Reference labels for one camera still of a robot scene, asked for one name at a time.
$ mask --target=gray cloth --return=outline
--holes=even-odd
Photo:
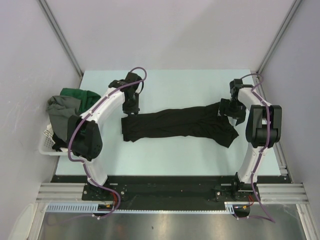
[[[81,100],[72,96],[52,96],[47,104],[46,111],[54,133],[63,141],[67,141],[68,119],[78,115]]]

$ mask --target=wall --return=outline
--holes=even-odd
[[[48,0],[86,70],[256,70],[292,3]]]
[[[320,1],[304,1],[265,71],[266,96],[283,108],[281,141],[320,224]]]
[[[35,0],[0,7],[0,239],[34,202],[56,158],[38,152],[46,100],[79,79]]]

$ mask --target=green cloth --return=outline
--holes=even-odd
[[[60,96],[69,96],[81,100],[79,114],[82,114],[85,111],[87,111],[101,98],[99,94],[93,91],[74,88],[63,88],[60,92]]]

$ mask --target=black pants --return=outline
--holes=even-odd
[[[228,117],[218,116],[219,104],[167,109],[122,118],[123,140],[135,142],[141,138],[193,136],[213,139],[228,148],[238,133]]]

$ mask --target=table surface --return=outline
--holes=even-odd
[[[86,71],[80,88],[103,95],[110,82],[124,79],[128,71]],[[143,72],[137,70],[141,77]],[[139,99],[140,113],[165,109],[206,106],[230,98],[229,82],[249,74],[240,70],[148,70]],[[245,84],[253,84],[247,77]],[[118,107],[102,129],[103,148],[99,158],[108,175],[121,176],[223,176],[234,175],[244,160],[248,143],[246,122],[236,126],[239,136],[229,148],[212,139],[201,137],[142,138],[124,142],[121,118],[126,115]],[[61,156],[56,175],[85,175],[80,163]],[[259,175],[279,176],[273,149],[266,155]]]

